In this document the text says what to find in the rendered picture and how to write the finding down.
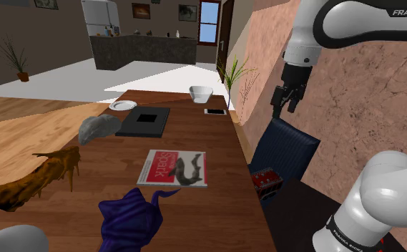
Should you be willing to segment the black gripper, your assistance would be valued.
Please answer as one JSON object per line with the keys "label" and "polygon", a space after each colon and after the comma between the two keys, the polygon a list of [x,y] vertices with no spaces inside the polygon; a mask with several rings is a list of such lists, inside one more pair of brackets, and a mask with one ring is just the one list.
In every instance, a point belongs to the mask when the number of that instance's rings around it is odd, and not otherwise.
{"label": "black gripper", "polygon": [[281,80],[284,85],[276,86],[270,104],[273,106],[273,118],[278,119],[285,104],[286,88],[290,89],[288,95],[288,112],[294,113],[299,101],[304,97],[312,67],[300,67],[285,63]]}

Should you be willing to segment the dark blue chair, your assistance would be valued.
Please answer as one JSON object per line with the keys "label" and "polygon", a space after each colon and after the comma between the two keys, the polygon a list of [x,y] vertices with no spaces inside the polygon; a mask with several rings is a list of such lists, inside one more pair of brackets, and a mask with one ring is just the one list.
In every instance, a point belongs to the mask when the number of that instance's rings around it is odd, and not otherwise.
{"label": "dark blue chair", "polygon": [[282,119],[273,119],[260,138],[248,165],[250,174],[272,168],[283,179],[283,185],[290,179],[300,180],[319,144],[319,139]]}

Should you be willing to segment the green plant in blue vase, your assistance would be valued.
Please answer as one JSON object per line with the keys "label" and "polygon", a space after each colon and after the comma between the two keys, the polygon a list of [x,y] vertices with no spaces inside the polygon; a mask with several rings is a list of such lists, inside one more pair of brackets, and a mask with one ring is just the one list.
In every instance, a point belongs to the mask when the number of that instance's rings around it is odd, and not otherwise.
{"label": "green plant in blue vase", "polygon": [[235,55],[231,68],[227,68],[225,64],[222,63],[221,59],[218,59],[217,62],[217,70],[222,75],[220,81],[224,81],[227,86],[227,93],[228,93],[228,101],[227,101],[227,108],[230,108],[231,103],[231,89],[232,85],[239,80],[242,76],[246,75],[249,72],[254,72],[257,68],[246,69],[245,65],[249,58],[247,58],[240,66],[238,66],[239,60],[237,55]]}

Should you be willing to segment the red toy truck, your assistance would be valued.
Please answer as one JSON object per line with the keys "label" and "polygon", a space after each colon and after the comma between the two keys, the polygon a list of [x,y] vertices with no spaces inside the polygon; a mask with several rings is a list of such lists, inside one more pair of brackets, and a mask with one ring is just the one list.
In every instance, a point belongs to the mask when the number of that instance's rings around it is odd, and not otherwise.
{"label": "red toy truck", "polygon": [[273,197],[283,185],[283,179],[272,168],[254,172],[251,178],[260,200]]}

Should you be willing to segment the white bowl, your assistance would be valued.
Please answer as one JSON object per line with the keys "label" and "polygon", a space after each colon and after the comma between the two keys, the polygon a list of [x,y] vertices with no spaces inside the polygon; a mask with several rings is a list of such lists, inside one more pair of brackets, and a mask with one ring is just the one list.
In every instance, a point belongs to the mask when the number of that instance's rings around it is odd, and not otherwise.
{"label": "white bowl", "polygon": [[213,88],[207,86],[191,86],[190,96],[194,103],[204,104],[213,94]]}

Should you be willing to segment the dark brown door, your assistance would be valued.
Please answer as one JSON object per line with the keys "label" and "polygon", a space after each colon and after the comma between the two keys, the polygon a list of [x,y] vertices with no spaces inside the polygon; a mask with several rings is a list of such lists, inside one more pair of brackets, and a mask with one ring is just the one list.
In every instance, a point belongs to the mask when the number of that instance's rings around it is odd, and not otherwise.
{"label": "dark brown door", "polygon": [[228,47],[230,41],[230,29],[232,24],[232,13],[235,0],[227,0],[222,5],[222,18],[220,25],[219,46],[217,51],[217,71],[220,81],[224,82],[225,68],[227,63]]}

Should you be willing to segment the dark robot stand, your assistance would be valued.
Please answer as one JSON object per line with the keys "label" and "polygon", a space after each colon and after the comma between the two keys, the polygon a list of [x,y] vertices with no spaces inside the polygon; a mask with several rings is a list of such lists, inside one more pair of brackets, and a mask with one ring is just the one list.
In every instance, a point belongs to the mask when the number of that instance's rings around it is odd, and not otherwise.
{"label": "dark robot stand", "polygon": [[313,234],[339,207],[340,203],[300,180],[289,180],[264,210],[276,251],[315,252]]}

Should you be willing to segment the brown wooden table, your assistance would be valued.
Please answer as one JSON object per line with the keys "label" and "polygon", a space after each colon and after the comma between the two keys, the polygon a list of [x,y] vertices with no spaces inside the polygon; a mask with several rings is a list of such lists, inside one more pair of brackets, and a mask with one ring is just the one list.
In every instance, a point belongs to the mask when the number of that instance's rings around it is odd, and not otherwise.
{"label": "brown wooden table", "polygon": [[98,252],[99,203],[136,186],[150,150],[194,150],[206,154],[207,187],[174,188],[161,199],[164,220],[142,252],[275,252],[231,116],[205,114],[183,93],[128,90],[123,98],[169,108],[163,135],[109,136],[82,146],[74,177],[54,181],[14,212],[0,210],[0,230],[33,225],[46,234],[49,252]]}

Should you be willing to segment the red and white magazine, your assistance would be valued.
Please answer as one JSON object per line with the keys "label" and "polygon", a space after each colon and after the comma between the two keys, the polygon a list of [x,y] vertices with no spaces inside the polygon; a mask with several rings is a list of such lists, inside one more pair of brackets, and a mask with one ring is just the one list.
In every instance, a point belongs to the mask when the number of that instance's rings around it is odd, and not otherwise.
{"label": "red and white magazine", "polygon": [[206,152],[150,150],[137,185],[206,188]]}

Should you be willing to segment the dark stone kitchen counter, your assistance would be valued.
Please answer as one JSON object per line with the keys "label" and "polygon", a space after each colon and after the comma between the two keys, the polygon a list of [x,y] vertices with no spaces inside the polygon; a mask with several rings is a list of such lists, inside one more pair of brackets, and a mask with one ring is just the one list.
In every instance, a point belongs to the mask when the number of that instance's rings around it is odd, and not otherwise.
{"label": "dark stone kitchen counter", "polygon": [[196,39],[129,34],[89,40],[100,70],[118,70],[133,61],[195,64],[197,58]]}

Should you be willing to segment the black flat book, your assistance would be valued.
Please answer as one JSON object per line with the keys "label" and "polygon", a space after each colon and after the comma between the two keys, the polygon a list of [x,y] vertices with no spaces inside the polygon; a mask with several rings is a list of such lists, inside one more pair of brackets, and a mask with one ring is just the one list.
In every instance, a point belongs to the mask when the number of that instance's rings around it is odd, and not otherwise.
{"label": "black flat book", "polygon": [[168,107],[135,107],[123,120],[116,136],[161,137],[170,113]]}

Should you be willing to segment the white plate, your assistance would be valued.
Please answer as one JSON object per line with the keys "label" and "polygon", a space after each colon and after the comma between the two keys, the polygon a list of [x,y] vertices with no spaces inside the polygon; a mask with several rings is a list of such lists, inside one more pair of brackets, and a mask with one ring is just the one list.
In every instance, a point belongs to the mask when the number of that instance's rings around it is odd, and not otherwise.
{"label": "white plate", "polygon": [[109,105],[109,109],[114,111],[132,110],[137,106],[137,103],[131,100],[119,100]]}

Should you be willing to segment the grey stone-shaped object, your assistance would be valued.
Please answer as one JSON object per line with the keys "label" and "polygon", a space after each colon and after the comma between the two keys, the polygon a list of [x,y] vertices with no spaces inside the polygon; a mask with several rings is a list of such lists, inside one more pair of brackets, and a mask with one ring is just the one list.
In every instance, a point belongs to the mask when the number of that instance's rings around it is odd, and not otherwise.
{"label": "grey stone-shaped object", "polygon": [[113,115],[103,114],[98,117],[88,117],[79,127],[79,144],[86,145],[94,138],[113,135],[121,129],[121,126],[120,119]]}

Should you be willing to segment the purple draped figure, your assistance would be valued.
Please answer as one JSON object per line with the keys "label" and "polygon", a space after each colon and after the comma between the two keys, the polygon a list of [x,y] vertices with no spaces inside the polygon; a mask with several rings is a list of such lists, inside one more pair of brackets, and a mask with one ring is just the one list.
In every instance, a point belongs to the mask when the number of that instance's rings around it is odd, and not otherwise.
{"label": "purple draped figure", "polygon": [[141,252],[162,225],[159,198],[176,192],[157,190],[148,202],[139,188],[133,188],[121,199],[100,202],[98,207],[104,220],[99,252]]}

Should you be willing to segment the white refrigerator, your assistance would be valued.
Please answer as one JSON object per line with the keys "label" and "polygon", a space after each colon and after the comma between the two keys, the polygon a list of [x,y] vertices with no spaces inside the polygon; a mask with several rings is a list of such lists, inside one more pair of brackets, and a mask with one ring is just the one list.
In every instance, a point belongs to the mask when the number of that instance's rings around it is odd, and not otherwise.
{"label": "white refrigerator", "polygon": [[109,0],[81,0],[89,36],[104,35],[104,28],[120,27],[117,4]]}

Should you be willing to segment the potted plant in brown pot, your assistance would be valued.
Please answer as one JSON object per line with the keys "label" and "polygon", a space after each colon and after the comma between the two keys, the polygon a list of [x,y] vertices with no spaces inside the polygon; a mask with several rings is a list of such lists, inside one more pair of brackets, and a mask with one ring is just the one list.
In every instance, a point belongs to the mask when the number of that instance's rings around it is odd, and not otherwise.
{"label": "potted plant in brown pot", "polygon": [[7,61],[7,65],[17,71],[16,75],[21,82],[29,81],[29,73],[25,72],[28,66],[27,58],[24,56],[25,48],[20,52],[14,46],[12,36],[6,34],[0,44],[0,52],[3,54],[4,59]]}

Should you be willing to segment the brown spiky figure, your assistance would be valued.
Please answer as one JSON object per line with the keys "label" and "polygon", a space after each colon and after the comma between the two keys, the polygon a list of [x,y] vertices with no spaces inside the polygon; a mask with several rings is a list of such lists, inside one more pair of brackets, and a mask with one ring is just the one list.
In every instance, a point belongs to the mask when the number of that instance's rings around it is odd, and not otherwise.
{"label": "brown spiky figure", "polygon": [[73,191],[73,174],[74,170],[79,174],[81,157],[78,146],[70,146],[50,153],[33,153],[33,155],[47,157],[47,159],[23,178],[0,185],[1,210],[14,212],[35,195],[41,197],[42,189],[53,180],[64,179],[66,173],[68,173],[70,191]]}

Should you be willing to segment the pale grey rounded object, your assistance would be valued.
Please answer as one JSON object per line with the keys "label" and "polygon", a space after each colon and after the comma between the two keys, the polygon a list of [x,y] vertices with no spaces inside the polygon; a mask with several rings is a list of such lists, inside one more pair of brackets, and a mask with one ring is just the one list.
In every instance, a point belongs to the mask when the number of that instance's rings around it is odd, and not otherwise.
{"label": "pale grey rounded object", "polygon": [[0,230],[0,252],[49,252],[49,240],[36,226],[10,226]]}

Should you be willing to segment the window with red frame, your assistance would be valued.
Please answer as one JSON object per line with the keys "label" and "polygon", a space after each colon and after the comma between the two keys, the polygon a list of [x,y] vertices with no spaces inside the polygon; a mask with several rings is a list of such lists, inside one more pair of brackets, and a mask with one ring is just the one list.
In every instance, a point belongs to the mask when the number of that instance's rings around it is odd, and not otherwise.
{"label": "window with red frame", "polygon": [[198,44],[216,45],[221,1],[200,0]]}

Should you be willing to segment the grey wall picture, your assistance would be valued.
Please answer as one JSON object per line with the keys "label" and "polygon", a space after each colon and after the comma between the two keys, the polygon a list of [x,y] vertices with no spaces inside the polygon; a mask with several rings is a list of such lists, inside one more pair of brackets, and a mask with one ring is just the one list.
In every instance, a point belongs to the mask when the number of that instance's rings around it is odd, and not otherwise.
{"label": "grey wall picture", "polygon": [[178,19],[180,21],[197,21],[197,6],[180,4],[178,9]]}

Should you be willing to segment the orange-toned wall picture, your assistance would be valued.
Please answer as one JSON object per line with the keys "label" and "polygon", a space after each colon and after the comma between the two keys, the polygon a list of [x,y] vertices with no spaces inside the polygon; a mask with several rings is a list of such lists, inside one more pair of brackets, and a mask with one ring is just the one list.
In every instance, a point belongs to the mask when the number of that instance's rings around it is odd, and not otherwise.
{"label": "orange-toned wall picture", "polygon": [[134,19],[150,19],[150,5],[132,3],[132,15]]}

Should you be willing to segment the dark wall picture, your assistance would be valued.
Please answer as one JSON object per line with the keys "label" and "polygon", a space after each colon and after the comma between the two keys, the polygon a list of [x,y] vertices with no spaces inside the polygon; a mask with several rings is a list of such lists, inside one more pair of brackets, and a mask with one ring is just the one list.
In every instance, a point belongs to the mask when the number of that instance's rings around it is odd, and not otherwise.
{"label": "dark wall picture", "polygon": [[35,6],[42,9],[58,10],[57,0],[34,0]]}

